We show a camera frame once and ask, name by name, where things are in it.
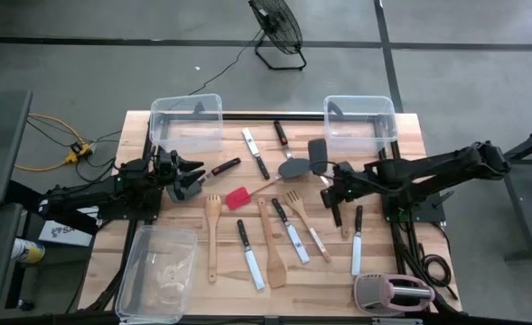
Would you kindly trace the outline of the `wooden spoon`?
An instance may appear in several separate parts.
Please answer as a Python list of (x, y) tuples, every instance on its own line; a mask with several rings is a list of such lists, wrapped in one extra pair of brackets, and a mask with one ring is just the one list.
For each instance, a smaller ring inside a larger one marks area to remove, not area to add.
[(350, 218), (348, 215), (346, 215), (344, 212), (342, 212), (340, 209), (338, 209), (338, 212), (339, 212), (339, 220), (340, 220), (340, 225), (339, 225), (339, 229), (341, 231), (341, 238), (343, 240), (347, 240), (350, 238), (350, 224), (349, 224), (349, 221), (350, 221)]

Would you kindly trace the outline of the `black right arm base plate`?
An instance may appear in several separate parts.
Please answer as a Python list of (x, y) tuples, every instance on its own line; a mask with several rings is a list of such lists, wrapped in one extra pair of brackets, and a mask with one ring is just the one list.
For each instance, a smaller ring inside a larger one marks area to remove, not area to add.
[(418, 202), (411, 209), (400, 208), (395, 203), (393, 195), (382, 195), (384, 218), (389, 223), (422, 222), (435, 223), (445, 227), (446, 216), (443, 210), (443, 203), (453, 194), (453, 190), (443, 195), (435, 193), (428, 196), (424, 202)]

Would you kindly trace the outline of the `yellow black power plug block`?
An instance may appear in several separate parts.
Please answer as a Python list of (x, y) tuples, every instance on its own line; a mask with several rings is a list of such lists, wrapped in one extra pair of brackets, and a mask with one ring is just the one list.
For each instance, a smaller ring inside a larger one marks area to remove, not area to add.
[(93, 154), (91, 145), (87, 143), (76, 142), (70, 145), (69, 153), (65, 158), (66, 164), (77, 164), (82, 159)]

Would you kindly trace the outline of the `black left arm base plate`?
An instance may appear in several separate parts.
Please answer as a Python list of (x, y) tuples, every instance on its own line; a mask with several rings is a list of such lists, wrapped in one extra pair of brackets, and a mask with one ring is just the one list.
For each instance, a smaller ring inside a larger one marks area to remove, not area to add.
[(98, 218), (102, 220), (153, 221), (159, 215), (160, 205), (132, 209), (120, 203), (108, 204), (98, 208)]

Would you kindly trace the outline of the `black rectangular turner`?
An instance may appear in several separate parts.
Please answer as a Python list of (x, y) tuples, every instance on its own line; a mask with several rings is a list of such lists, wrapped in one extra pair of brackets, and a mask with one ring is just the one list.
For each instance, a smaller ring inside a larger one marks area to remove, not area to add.
[[(328, 168), (327, 145), (323, 138), (314, 139), (308, 142), (308, 153), (310, 160), (310, 170), (312, 173), (320, 178), (325, 188), (331, 187), (329, 179), (325, 176)], [(338, 205), (332, 207), (331, 213), (333, 215), (335, 226), (340, 225)]]

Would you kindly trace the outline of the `slotted wooden spatula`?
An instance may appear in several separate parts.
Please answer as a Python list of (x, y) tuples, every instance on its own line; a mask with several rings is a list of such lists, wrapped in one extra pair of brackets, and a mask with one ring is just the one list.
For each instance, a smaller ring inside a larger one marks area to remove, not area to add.
[(312, 222), (310, 221), (309, 217), (307, 216), (307, 213), (305, 211), (303, 198), (300, 196), (298, 192), (295, 190), (290, 190), (287, 193), (283, 195), (284, 200), (286, 204), (293, 209), (301, 218), (302, 222), (305, 224), (307, 230), (309, 231), (315, 245), (317, 246), (318, 250), (322, 254), (324, 260), (326, 263), (331, 262), (331, 256), (326, 249), (325, 245), (321, 241), (317, 231), (313, 227)]

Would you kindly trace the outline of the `knife with black-red handle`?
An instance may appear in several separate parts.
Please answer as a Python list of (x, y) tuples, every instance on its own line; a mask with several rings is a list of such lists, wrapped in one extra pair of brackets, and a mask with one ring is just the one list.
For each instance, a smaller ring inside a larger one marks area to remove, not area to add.
[(202, 185), (205, 181), (209, 180), (210, 178), (213, 178), (214, 176), (217, 176), (221, 173), (223, 173), (224, 171), (236, 166), (236, 165), (239, 165), (241, 163), (241, 160), (239, 157), (237, 158), (234, 158), (234, 159), (231, 159), (229, 161), (226, 161), (224, 163), (222, 163), (221, 165), (217, 166), (217, 167), (214, 167), (213, 169), (211, 169), (206, 175), (202, 176), (199, 180), (198, 180), (198, 183), (200, 185)]

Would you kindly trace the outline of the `clear plastic storage bin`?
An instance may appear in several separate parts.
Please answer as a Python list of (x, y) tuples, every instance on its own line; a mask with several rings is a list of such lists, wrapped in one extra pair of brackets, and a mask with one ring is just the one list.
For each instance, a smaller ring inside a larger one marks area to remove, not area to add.
[(323, 117), (332, 153), (378, 153), (397, 140), (396, 112), (389, 97), (328, 96)]
[(217, 94), (163, 97), (151, 105), (149, 139), (166, 152), (220, 152), (223, 129), (222, 100)]

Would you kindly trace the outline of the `black floor fan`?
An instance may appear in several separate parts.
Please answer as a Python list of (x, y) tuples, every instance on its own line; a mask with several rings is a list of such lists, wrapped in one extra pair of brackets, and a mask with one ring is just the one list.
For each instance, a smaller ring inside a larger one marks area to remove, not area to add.
[[(298, 70), (307, 66), (302, 54), (303, 35), (299, 23), (285, 0), (248, 0), (262, 35), (254, 46), (254, 53), (270, 70)], [(259, 48), (268, 38), (283, 54), (298, 55), (302, 64), (294, 67), (275, 67), (259, 52)]]

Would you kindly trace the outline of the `pink handheld grater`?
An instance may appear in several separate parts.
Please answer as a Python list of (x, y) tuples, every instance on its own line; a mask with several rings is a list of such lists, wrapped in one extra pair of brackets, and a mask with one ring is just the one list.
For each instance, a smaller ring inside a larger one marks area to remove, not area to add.
[(359, 274), (353, 298), (360, 311), (378, 316), (397, 316), (426, 309), (435, 292), (424, 281), (404, 274)]

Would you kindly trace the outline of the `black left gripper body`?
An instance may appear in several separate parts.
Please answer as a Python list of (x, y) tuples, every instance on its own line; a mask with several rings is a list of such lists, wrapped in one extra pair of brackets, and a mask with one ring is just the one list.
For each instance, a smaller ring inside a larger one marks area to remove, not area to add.
[(177, 151), (166, 152), (159, 147), (154, 157), (154, 176), (158, 186), (168, 186), (176, 183), (181, 176), (178, 169), (180, 156)]

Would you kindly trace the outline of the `black aluminium table frame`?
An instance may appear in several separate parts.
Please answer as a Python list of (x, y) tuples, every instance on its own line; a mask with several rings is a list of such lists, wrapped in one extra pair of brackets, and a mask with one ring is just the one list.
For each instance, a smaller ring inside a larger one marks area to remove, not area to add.
[[(155, 225), (166, 228), (189, 228), (196, 232), (198, 254), (195, 280), (187, 302), (186, 316), (228, 315), (228, 316), (303, 316), (303, 317), (362, 317), (356, 306), (352, 287), (354, 277), (350, 274), (352, 235), (341, 237), (334, 226), (331, 211), (322, 205), (319, 191), (321, 180), (308, 174), (301, 179), (288, 182), (277, 181), (263, 189), (252, 202), (236, 210), (229, 210), (224, 197), (238, 187), (245, 186), (252, 191), (265, 180), (257, 168), (254, 158), (244, 141), (242, 129), (248, 127), (257, 140), (259, 152), (267, 169), (274, 176), (278, 165), (285, 161), (273, 126), (273, 120), (280, 120), (295, 156), (307, 157), (307, 143), (324, 136), (322, 113), (289, 112), (275, 113), (232, 113), (224, 114), (222, 151), (181, 156), (188, 160), (204, 161), (210, 169), (230, 157), (241, 158), (241, 164), (227, 171), (213, 181), (208, 181), (199, 197), (183, 204), (174, 204), (165, 192), (162, 196), (160, 215)], [(143, 154), (148, 139), (148, 111), (129, 111), (120, 144), (117, 147), (117, 163), (125, 163)], [(398, 148), (408, 160), (426, 157), (424, 140), (416, 114), (397, 114)], [(331, 261), (325, 262), (314, 244), (308, 228), (291, 207), (285, 205), (283, 193), (295, 190), (303, 199), (308, 221), (328, 250)], [(204, 213), (205, 196), (222, 196), (223, 208), (217, 226), (217, 281), (208, 280), (208, 225)], [(298, 230), (311, 260), (302, 265), (291, 246), (285, 227), (274, 211), (270, 200), (277, 197)], [(267, 246), (257, 205), (266, 200), (273, 237), (287, 270), (286, 285), (270, 289), (267, 282)], [(382, 202), (378, 195), (367, 196), (358, 201), (341, 205), (342, 220), (354, 227), (355, 208), (363, 205), (362, 221), (362, 273), (397, 273), (397, 263), (390, 225), (384, 220)], [(253, 283), (244, 257), (244, 249), (238, 235), (236, 221), (243, 219), (250, 245), (257, 258), (260, 271), (266, 280), (266, 288), (258, 291)], [(96, 234), (85, 283), (79, 297), (79, 308), (86, 309), (96, 302), (113, 276), (120, 268), (123, 248), (126, 242), (128, 221), (115, 220)]]

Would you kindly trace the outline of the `large clear plastic bin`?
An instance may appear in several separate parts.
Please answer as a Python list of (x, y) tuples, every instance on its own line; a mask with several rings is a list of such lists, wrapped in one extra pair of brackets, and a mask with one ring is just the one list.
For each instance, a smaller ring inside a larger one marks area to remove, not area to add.
[(140, 227), (115, 302), (119, 325), (179, 322), (190, 297), (197, 253), (197, 235), (188, 228)]

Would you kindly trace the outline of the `yellow white spray can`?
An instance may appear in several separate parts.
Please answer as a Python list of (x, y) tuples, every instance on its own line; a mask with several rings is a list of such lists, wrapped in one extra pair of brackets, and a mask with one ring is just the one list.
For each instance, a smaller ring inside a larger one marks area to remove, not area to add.
[(22, 264), (34, 265), (43, 259), (45, 247), (33, 241), (16, 238), (11, 258)]

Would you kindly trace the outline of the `wooden spork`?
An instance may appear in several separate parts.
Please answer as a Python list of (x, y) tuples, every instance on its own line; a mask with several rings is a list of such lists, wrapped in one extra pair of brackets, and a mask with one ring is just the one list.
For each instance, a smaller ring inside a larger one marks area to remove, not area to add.
[(221, 214), (221, 198), (217, 194), (211, 194), (205, 202), (205, 216), (209, 230), (209, 262), (208, 279), (210, 283), (217, 281), (217, 225)]

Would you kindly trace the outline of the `white printed box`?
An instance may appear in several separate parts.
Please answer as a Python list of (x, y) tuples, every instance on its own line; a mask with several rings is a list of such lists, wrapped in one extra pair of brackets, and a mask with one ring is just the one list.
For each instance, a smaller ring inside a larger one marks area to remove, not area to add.
[(72, 227), (64, 226), (56, 221), (44, 223), (38, 239), (42, 242), (71, 246), (89, 246), (93, 236)]

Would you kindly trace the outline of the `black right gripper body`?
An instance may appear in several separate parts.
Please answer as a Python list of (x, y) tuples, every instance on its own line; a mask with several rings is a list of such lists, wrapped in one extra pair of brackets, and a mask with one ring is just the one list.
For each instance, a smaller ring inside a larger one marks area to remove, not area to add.
[(370, 183), (368, 174), (355, 172), (348, 162), (341, 162), (332, 167), (332, 196), (337, 203), (351, 202), (355, 199), (378, 192), (378, 188)]

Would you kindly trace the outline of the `red silicone spatula wooden handle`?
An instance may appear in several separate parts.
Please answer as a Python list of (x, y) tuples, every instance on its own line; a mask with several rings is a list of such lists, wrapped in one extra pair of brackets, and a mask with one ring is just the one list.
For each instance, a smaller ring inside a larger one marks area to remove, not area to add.
[(258, 193), (259, 191), (269, 187), (275, 182), (282, 179), (282, 175), (278, 174), (274, 178), (260, 184), (254, 188), (248, 189), (247, 187), (240, 187), (235, 189), (226, 196), (226, 204), (230, 210), (238, 209), (251, 201), (253, 194)]

